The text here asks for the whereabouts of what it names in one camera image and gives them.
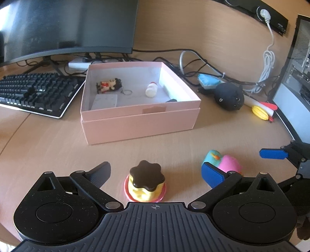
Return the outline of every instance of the black plush toy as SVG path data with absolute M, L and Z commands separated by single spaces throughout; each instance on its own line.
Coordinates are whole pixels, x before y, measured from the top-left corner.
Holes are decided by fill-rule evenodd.
M 242 89 L 231 82 L 220 83 L 212 90 L 200 87 L 198 91 L 204 95 L 214 94 L 215 102 L 228 111 L 239 110 L 244 103 Z

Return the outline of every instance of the pink box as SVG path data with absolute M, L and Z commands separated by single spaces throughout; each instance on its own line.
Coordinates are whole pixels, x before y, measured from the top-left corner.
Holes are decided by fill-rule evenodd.
M 116 107 L 91 110 L 96 83 L 119 78 Z M 145 90 L 158 85 L 154 98 Z M 177 102 L 166 102 L 176 99 Z M 201 100 L 172 70 L 161 62 L 117 62 L 89 66 L 81 104 L 81 124 L 88 144 L 113 142 L 192 129 Z

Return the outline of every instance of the computer tower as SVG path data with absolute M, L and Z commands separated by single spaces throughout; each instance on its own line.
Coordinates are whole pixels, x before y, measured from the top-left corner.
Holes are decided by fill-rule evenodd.
M 310 143 L 310 18 L 299 15 L 286 63 L 270 102 L 294 139 Z

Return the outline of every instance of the beige wall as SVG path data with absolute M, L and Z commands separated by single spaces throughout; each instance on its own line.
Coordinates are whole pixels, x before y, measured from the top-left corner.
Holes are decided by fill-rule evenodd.
M 310 16 L 306 0 L 264 0 L 289 20 L 287 33 L 275 34 L 275 74 L 283 66 L 298 14 Z M 237 10 L 211 0 L 140 0 L 136 49 L 193 48 L 231 77 L 257 81 L 262 54 L 271 42 L 267 27 Z

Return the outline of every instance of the pink toy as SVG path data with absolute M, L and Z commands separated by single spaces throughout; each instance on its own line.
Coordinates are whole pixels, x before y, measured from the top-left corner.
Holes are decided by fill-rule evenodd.
M 222 161 L 219 164 L 218 168 L 224 172 L 236 171 L 238 173 L 241 173 L 242 171 L 242 166 L 239 164 L 238 160 L 230 155 L 225 155 L 222 158 Z

